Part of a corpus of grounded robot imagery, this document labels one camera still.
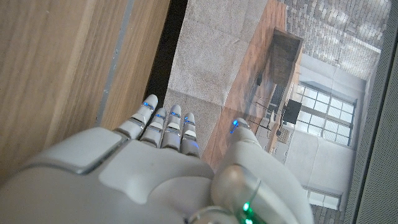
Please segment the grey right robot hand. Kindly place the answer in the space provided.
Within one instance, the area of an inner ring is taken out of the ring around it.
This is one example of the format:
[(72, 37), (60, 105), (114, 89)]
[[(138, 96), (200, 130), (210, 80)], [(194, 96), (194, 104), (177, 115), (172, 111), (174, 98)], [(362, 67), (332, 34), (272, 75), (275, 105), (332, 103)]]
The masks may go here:
[(295, 176), (247, 122), (213, 170), (198, 155), (194, 115), (148, 96), (122, 125), (74, 134), (1, 186), (2, 223), (312, 223)]

